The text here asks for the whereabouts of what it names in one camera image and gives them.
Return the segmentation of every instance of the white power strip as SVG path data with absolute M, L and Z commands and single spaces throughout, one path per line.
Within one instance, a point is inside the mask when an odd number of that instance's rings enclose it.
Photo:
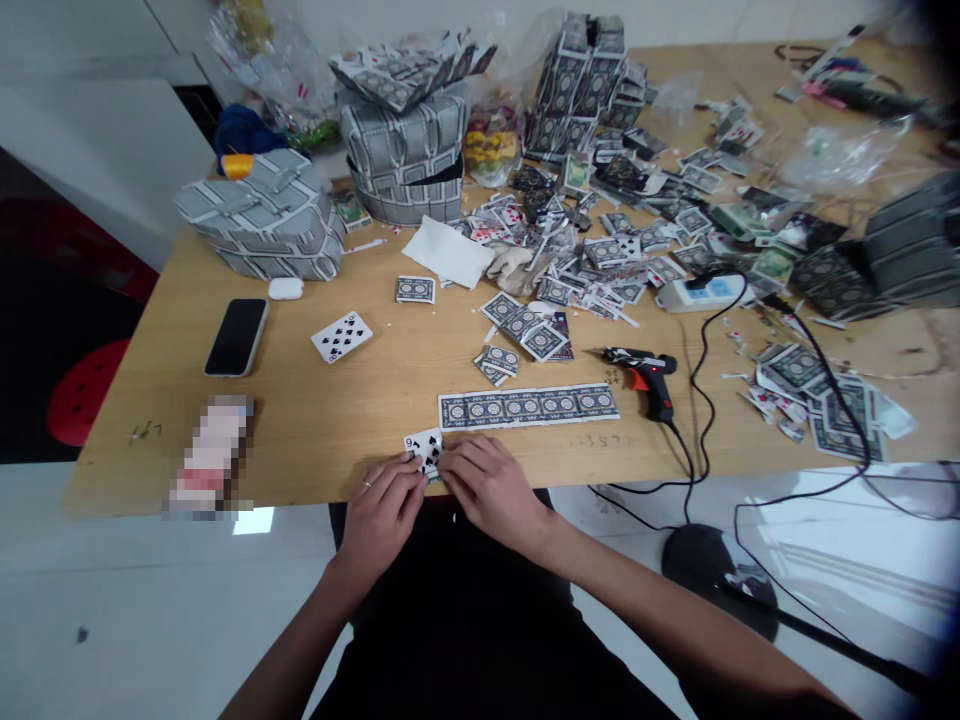
M 700 290 L 690 290 L 686 280 L 674 280 L 660 288 L 654 302 L 669 313 L 722 310 L 737 299 L 745 282 L 740 275 L 721 275 Z M 754 302 L 756 296 L 748 287 L 738 305 Z

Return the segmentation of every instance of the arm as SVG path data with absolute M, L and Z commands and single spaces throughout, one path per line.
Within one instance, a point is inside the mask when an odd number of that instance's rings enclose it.
M 410 537 L 427 484 L 419 466 L 405 452 L 364 474 L 347 505 L 340 551 L 221 720 L 303 717 L 340 632 Z
M 790 658 L 706 600 L 585 535 L 545 507 L 497 439 L 463 439 L 440 460 L 470 521 L 613 610 L 676 674 L 748 698 L 803 692 L 840 701 Z

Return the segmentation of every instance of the hand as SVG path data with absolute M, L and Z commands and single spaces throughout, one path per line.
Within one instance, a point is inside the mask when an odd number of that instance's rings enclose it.
M 447 445 L 439 470 L 470 522 L 528 558 L 559 517 L 533 494 L 520 463 L 496 438 L 458 438 Z
M 410 537 L 427 486 L 418 469 L 421 459 L 404 452 L 370 468 L 357 483 L 334 560 L 352 579 L 372 585 Z

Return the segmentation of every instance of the blue yarn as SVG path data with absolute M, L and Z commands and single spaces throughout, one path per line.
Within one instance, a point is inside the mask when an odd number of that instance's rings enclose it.
M 260 116 L 243 105 L 230 105 L 220 112 L 213 144 L 217 151 L 217 172 L 223 172 L 224 155 L 259 155 L 290 147 L 283 135 L 273 132 Z

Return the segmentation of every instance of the glue gun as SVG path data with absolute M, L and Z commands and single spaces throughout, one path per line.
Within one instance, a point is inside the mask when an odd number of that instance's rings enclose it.
M 646 350 L 630 348 L 604 348 L 588 350 L 600 355 L 604 362 L 622 367 L 633 376 L 631 390 L 645 391 L 650 400 L 647 417 L 654 422 L 666 425 L 673 423 L 673 403 L 667 392 L 667 375 L 673 375 L 677 369 L 677 359 L 670 355 L 655 356 Z

